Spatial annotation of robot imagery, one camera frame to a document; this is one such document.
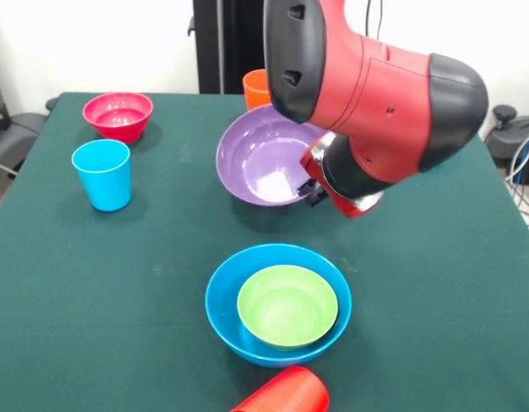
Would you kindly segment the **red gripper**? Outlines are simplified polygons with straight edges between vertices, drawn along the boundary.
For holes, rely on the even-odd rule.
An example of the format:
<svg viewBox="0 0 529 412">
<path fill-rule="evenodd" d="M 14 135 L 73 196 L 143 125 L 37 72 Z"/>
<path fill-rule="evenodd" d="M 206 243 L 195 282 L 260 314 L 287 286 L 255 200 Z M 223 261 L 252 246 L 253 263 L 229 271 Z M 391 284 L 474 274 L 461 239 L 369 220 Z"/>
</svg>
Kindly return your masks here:
<svg viewBox="0 0 529 412">
<path fill-rule="evenodd" d="M 351 198 L 333 189 L 332 183 L 325 176 L 324 159 L 331 151 L 332 145 L 343 139 L 347 140 L 347 137 L 328 131 L 304 152 L 300 163 L 309 179 L 297 189 L 297 193 L 300 197 L 306 197 L 310 207 L 330 197 L 332 203 L 345 217 L 356 218 L 373 209 L 382 200 L 384 192 L 378 191 L 363 197 Z"/>
</svg>

